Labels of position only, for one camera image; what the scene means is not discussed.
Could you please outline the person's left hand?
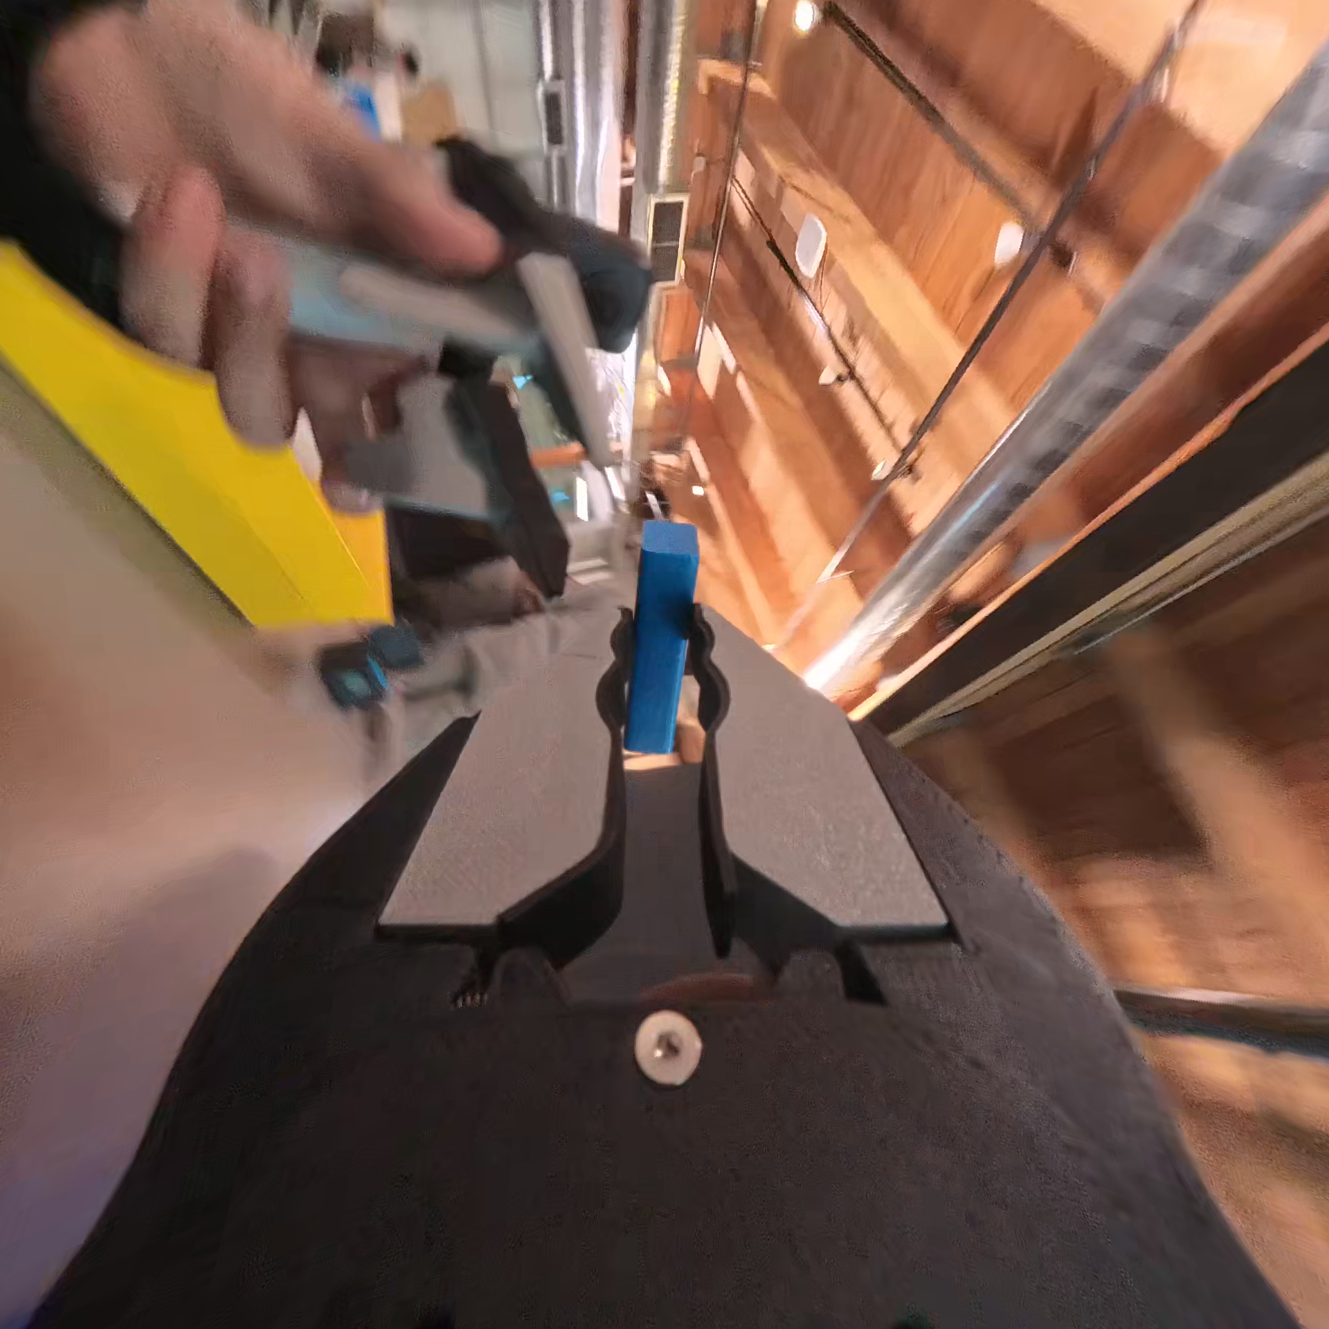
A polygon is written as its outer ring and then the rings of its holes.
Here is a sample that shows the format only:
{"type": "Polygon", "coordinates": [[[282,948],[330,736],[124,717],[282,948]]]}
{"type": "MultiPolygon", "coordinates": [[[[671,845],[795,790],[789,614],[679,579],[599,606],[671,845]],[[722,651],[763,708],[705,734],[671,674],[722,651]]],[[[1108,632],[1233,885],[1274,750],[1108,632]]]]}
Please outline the person's left hand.
{"type": "Polygon", "coordinates": [[[115,4],[40,48],[29,117],[100,204],[126,211],[122,318],[146,350],[208,372],[233,431],[281,448],[301,416],[336,510],[377,499],[346,451],[376,440],[417,360],[290,331],[282,255],[236,219],[445,277],[488,274],[497,233],[439,171],[369,138],[290,45],[232,4],[115,4]]]}

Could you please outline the blue block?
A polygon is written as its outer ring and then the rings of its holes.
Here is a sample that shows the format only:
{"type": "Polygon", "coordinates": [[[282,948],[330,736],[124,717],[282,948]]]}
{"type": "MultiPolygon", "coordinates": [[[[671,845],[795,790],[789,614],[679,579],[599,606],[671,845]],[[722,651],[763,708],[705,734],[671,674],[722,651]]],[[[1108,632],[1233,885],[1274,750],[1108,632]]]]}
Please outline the blue block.
{"type": "Polygon", "coordinates": [[[624,744],[632,753],[665,755],[675,747],[700,564],[694,526],[643,526],[626,697],[624,744]]]}

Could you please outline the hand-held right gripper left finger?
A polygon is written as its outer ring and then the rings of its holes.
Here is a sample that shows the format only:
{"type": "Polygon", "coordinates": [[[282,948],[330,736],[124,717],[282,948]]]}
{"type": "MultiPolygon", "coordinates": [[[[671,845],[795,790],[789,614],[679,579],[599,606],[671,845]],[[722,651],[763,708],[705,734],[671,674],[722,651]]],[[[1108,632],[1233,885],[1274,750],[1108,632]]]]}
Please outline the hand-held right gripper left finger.
{"type": "Polygon", "coordinates": [[[591,864],[624,776],[619,627],[621,608],[521,624],[534,651],[485,693],[382,929],[493,929],[591,864]]]}

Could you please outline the metal bar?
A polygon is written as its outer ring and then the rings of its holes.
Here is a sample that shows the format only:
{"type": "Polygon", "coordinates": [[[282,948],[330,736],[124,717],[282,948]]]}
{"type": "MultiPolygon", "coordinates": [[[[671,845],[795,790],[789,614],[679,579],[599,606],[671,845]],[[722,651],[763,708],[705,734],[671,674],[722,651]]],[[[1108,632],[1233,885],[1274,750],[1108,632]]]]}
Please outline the metal bar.
{"type": "Polygon", "coordinates": [[[1269,1054],[1328,1060],[1328,1010],[1238,992],[1122,986],[1119,1007],[1140,1030],[1159,1037],[1230,1041],[1269,1054]]]}

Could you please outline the black charger case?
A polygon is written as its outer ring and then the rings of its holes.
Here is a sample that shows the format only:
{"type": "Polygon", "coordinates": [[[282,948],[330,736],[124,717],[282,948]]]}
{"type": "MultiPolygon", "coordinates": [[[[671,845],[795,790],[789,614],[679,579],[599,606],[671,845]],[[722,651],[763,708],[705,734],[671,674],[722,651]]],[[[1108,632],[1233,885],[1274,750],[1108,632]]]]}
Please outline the black charger case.
{"type": "Polygon", "coordinates": [[[393,676],[425,665],[420,636],[407,624],[377,625],[357,640],[333,643],[317,654],[322,684],[342,711],[380,706],[391,692],[393,676]]]}

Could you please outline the silver ventilation duct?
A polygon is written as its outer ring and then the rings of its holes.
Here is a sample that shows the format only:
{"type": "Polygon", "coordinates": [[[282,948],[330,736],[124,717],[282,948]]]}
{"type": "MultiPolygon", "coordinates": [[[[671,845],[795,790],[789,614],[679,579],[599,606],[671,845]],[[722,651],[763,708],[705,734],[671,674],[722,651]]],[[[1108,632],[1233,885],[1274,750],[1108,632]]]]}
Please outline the silver ventilation duct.
{"type": "Polygon", "coordinates": [[[1076,458],[1326,198],[1328,49],[1213,174],[1034,402],[803,674],[830,695],[988,556],[1076,458]]]}

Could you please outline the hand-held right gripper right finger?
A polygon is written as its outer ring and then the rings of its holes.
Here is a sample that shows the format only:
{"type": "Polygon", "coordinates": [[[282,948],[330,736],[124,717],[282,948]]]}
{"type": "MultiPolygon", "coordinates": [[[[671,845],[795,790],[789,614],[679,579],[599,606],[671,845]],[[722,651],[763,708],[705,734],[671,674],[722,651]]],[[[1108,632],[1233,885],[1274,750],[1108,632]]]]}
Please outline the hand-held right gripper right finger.
{"type": "Polygon", "coordinates": [[[947,937],[951,920],[845,714],[711,608],[694,613],[694,674],[719,953],[947,937]]]}

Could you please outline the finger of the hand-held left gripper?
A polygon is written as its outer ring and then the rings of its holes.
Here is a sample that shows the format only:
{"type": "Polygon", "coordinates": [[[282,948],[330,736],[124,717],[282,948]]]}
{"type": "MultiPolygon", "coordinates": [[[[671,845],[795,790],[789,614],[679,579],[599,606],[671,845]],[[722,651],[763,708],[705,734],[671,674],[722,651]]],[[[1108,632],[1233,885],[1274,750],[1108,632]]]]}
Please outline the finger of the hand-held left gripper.
{"type": "Polygon", "coordinates": [[[545,600],[561,598],[572,543],[507,390],[480,377],[459,378],[458,432],[464,458],[485,483],[496,540],[545,600]]]}
{"type": "Polygon", "coordinates": [[[616,458],[610,405],[594,367],[592,352],[599,345],[576,271],[559,255],[524,255],[521,284],[537,315],[546,358],[558,369],[576,418],[576,439],[597,469],[608,469],[616,458]]]}

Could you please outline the yellow plastic bin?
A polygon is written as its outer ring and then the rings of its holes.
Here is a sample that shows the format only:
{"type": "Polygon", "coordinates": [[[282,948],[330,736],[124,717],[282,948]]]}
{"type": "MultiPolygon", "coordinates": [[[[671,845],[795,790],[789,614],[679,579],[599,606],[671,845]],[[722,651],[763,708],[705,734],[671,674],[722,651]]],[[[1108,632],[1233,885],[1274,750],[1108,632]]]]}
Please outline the yellow plastic bin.
{"type": "Polygon", "coordinates": [[[235,437],[214,382],[151,356],[2,246],[5,364],[252,627],[393,621],[385,518],[235,437]]]}

